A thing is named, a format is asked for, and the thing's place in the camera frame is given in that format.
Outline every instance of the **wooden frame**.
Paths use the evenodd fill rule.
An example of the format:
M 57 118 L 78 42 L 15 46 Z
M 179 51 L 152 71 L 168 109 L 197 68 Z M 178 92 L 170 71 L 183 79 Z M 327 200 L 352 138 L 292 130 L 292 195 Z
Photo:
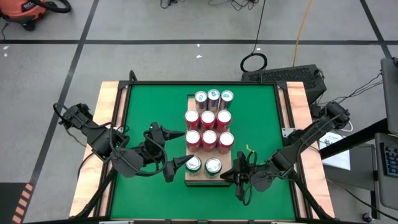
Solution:
M 115 106 L 116 95 L 118 92 L 119 82 L 103 82 L 101 89 L 99 91 L 98 101 L 94 114 L 94 122 L 98 124 L 106 123 L 112 120 L 113 109 Z M 295 128 L 304 129 L 309 124 L 312 123 L 310 116 L 310 110 L 307 103 L 307 97 L 305 95 L 305 90 L 303 83 L 301 82 L 288 82 L 287 83 L 287 93 L 289 94 L 290 107 L 292 110 L 292 117 L 294 120 Z M 120 107 L 118 111 L 118 118 L 116 121 L 116 126 L 120 126 L 124 99 L 126 97 L 126 90 L 122 91 L 120 98 Z M 287 105 L 285 104 L 284 92 L 279 90 L 280 105 L 282 108 L 282 115 L 284 117 L 285 127 L 289 127 L 289 117 L 287 112 Z M 317 144 L 313 144 L 313 147 L 318 149 Z M 84 158 L 91 153 L 91 147 L 87 146 Z M 320 204 L 320 206 L 327 212 L 330 216 L 334 217 L 333 206 L 331 204 L 330 194 L 328 186 L 326 183 L 325 173 L 323 171 L 322 160 L 320 159 L 319 152 L 315 150 L 307 149 L 301 154 L 303 170 L 305 174 L 305 181 L 307 187 L 311 194 L 314 196 L 315 200 Z M 98 188 L 102 161 L 97 157 L 91 157 L 86 161 L 80 172 L 80 178 L 78 180 L 75 196 L 73 198 L 72 207 L 70 210 L 70 216 L 79 213 L 90 198 L 93 196 Z M 303 197 L 298 188 L 296 188 L 298 209 L 300 212 L 300 217 L 306 218 L 305 204 Z M 106 204 L 108 202 L 109 196 L 109 186 L 104 192 L 102 198 L 102 206 L 99 211 L 100 216 L 106 214 Z

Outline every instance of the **gray floor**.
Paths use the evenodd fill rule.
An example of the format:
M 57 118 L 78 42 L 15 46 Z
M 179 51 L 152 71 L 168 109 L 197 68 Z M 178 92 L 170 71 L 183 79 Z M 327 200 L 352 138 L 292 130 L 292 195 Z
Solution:
M 94 0 L 70 3 L 72 13 L 49 13 L 33 32 L 10 24 L 4 31 L 7 40 L 79 40 Z M 294 40 L 307 3 L 268 0 L 259 38 Z M 384 39 L 398 40 L 398 1 L 367 3 Z M 261 4 L 237 12 L 229 5 L 211 7 L 207 0 L 186 0 L 168 9 L 161 9 L 159 0 L 99 0 L 87 40 L 253 40 Z M 377 37 L 359 0 L 314 0 L 302 40 Z M 1 182 L 30 180 L 50 125 L 52 103 L 60 96 L 77 44 L 0 44 Z M 291 66 L 293 45 L 257 47 L 268 56 L 268 68 Z M 84 102 L 94 110 L 101 82 L 125 80 L 130 69 L 140 80 L 239 80 L 239 63 L 252 48 L 252 44 L 86 44 L 74 73 L 73 69 L 69 73 L 73 79 L 65 104 Z M 388 48 L 398 55 L 398 46 Z M 315 63 L 323 69 L 328 91 L 322 101 L 327 101 L 350 94 L 375 77 L 383 57 L 379 45 L 300 45 L 296 65 Z M 259 63 L 251 59 L 247 69 Z M 353 133 L 385 117 L 381 86 L 342 105 L 351 113 Z M 83 151 L 62 127 L 56 128 L 25 222 L 67 218 Z M 333 185 L 329 188 L 338 218 L 360 222 L 361 214 L 369 211 L 344 191 Z M 347 188 L 370 201 L 368 192 Z M 384 210 L 398 217 L 397 211 Z M 382 217 L 378 223 L 393 221 Z

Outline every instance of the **green felt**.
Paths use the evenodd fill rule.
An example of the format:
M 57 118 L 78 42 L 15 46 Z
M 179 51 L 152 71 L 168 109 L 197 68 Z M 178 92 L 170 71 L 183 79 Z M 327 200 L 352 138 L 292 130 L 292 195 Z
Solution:
M 234 100 L 231 133 L 235 144 L 233 159 L 238 151 L 247 155 L 246 145 L 258 152 L 259 161 L 282 147 L 277 104 L 272 86 L 247 85 L 136 85 L 132 88 L 126 124 L 130 131 L 130 147 L 144 140 L 142 132 L 151 122 L 171 130 L 185 130 L 184 114 L 187 95 L 215 88 L 231 90 Z M 169 160 L 185 155 L 183 137 L 168 141 L 165 147 Z M 153 164 L 145 170 L 154 170 Z M 247 207 L 235 197 L 235 186 L 187 187 L 185 169 L 178 170 L 174 181 L 166 183 L 162 173 L 153 177 L 124 178 L 118 175 L 111 218 L 136 219 L 237 219 L 294 220 L 289 182 L 276 179 L 265 192 L 253 190 Z

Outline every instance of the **red soda can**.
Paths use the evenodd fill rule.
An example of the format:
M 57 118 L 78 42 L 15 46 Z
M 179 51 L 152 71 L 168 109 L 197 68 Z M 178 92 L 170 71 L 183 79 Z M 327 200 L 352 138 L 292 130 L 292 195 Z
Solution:
M 197 130 L 200 124 L 199 113 L 196 110 L 188 110 L 185 113 L 185 124 L 188 130 Z
M 207 130 L 202 135 L 202 145 L 205 152 L 212 152 L 217 145 L 217 134 L 212 130 Z
M 216 121 L 216 131 L 218 133 L 223 133 L 228 131 L 229 124 L 231 124 L 232 116 L 231 113 L 227 110 L 222 110 L 217 114 Z
M 220 134 L 218 138 L 218 152 L 221 154 L 227 154 L 234 144 L 234 136 L 229 132 Z
M 200 126 L 201 130 L 205 132 L 206 130 L 213 129 L 216 123 L 216 116 L 211 111 L 205 111 L 201 114 L 200 117 Z
M 201 139 L 199 132 L 195 130 L 188 131 L 185 135 L 187 148 L 191 152 L 197 152 L 200 149 Z

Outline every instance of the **orange vacuum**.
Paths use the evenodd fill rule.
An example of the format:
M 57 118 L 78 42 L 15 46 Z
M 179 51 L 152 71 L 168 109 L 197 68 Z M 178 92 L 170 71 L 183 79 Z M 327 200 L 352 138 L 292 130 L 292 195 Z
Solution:
M 47 10 L 68 13 L 71 6 L 68 0 L 60 0 L 65 7 L 60 8 L 54 2 L 44 0 L 0 0 L 0 16 L 9 22 L 22 24 L 25 30 L 35 29 L 35 22 L 43 18 Z

